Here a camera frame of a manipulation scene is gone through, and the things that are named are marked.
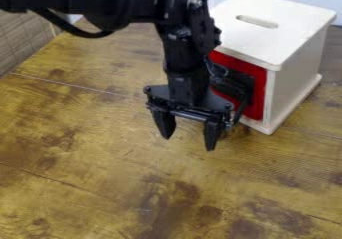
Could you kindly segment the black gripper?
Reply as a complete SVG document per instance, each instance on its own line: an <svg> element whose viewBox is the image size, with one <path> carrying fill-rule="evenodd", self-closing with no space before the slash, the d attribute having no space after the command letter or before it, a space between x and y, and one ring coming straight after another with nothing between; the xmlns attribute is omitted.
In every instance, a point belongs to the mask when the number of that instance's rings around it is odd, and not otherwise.
<svg viewBox="0 0 342 239"><path fill-rule="evenodd" d="M175 129L175 117L204 122L204 145L216 147L222 124L231 120L230 102L216 97L210 85L226 72L208 54L220 44L220 30L210 16L207 0L172 0L170 18L155 24L163 48L167 84L148 86L147 107L164 139Z"/></svg>

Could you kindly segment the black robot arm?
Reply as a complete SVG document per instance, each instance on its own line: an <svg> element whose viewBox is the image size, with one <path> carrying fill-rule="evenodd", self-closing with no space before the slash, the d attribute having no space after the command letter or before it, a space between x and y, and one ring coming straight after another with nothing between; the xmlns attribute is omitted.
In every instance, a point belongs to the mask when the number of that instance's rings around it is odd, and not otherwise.
<svg viewBox="0 0 342 239"><path fill-rule="evenodd" d="M206 149L215 149L231 122L228 102L210 92L215 71L210 53L220 45L220 29L208 0L0 0L0 10L31 11L90 39L107 37L132 23L151 23L163 43L168 80L144 88L156 127L168 138L179 117L198 120L204 123Z"/></svg>

